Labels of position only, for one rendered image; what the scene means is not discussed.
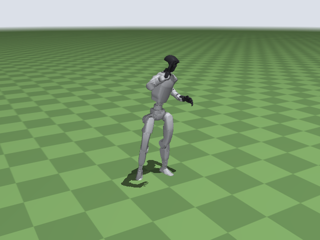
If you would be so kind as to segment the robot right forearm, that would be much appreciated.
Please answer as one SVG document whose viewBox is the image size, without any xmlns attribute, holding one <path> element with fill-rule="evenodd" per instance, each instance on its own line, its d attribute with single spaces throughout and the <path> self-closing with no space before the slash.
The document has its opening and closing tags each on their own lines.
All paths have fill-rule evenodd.
<svg viewBox="0 0 320 240">
<path fill-rule="evenodd" d="M 171 76 L 169 75 L 168 76 L 168 78 L 165 78 L 164 77 L 165 76 L 165 74 L 164 75 L 161 75 L 160 77 L 158 77 L 158 78 L 156 78 L 156 79 L 153 79 L 152 81 L 150 81 L 150 82 L 148 82 L 146 85 L 149 85 L 149 84 L 153 84 L 153 86 L 158 86 L 159 84 L 161 84 L 161 83 L 163 83 L 163 82 L 165 82 L 165 81 L 168 81 L 170 78 L 171 78 Z"/>
</svg>

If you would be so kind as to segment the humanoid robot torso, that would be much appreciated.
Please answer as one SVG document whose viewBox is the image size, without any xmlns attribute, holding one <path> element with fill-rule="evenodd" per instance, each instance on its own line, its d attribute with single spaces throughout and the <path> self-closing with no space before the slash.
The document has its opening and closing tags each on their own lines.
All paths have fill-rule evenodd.
<svg viewBox="0 0 320 240">
<path fill-rule="evenodd" d="M 159 72 L 157 75 L 164 75 L 165 72 Z M 166 103 L 175 83 L 175 76 L 171 72 L 169 80 L 155 86 L 151 91 L 151 99 L 156 101 L 154 106 L 150 109 L 150 113 L 153 114 L 153 119 L 159 121 L 165 117 L 165 109 L 163 108 L 163 103 Z"/>
</svg>

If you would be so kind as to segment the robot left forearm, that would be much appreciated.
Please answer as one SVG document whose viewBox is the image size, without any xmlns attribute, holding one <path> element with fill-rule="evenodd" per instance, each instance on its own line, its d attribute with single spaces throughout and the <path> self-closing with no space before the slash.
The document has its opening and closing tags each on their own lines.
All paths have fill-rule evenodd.
<svg viewBox="0 0 320 240">
<path fill-rule="evenodd" d="M 174 88 L 171 91 L 171 95 L 174 96 L 178 101 L 182 102 L 182 98 L 179 97 L 181 95 L 179 93 L 177 93 L 177 91 Z"/>
</svg>

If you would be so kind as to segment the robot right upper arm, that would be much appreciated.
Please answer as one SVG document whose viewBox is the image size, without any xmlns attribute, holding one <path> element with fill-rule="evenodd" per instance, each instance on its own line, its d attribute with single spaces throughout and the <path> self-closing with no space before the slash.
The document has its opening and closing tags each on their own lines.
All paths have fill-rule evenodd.
<svg viewBox="0 0 320 240">
<path fill-rule="evenodd" d="M 154 76 L 152 76 L 152 79 L 151 79 L 150 81 L 152 81 L 152 80 L 154 80 L 154 79 L 157 79 L 157 78 L 160 77 L 160 76 L 162 76 L 162 75 L 161 75 L 161 74 L 154 75 Z M 150 82 L 150 81 L 149 81 L 149 82 Z M 155 86 L 153 86 L 153 84 L 150 83 L 150 84 L 146 85 L 146 88 L 151 91 L 151 90 L 153 90 L 153 89 L 155 88 Z"/>
</svg>

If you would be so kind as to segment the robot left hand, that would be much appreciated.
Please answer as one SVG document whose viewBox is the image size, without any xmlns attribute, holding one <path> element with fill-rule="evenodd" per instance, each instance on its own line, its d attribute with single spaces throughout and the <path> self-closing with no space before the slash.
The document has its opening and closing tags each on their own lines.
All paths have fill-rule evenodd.
<svg viewBox="0 0 320 240">
<path fill-rule="evenodd" d="M 188 95 L 187 95 L 187 96 L 180 95 L 179 97 L 182 98 L 182 101 L 183 101 L 183 102 L 186 101 L 187 103 L 190 103 L 191 106 L 193 106 L 193 100 L 192 100 L 192 98 L 189 97 Z"/>
</svg>

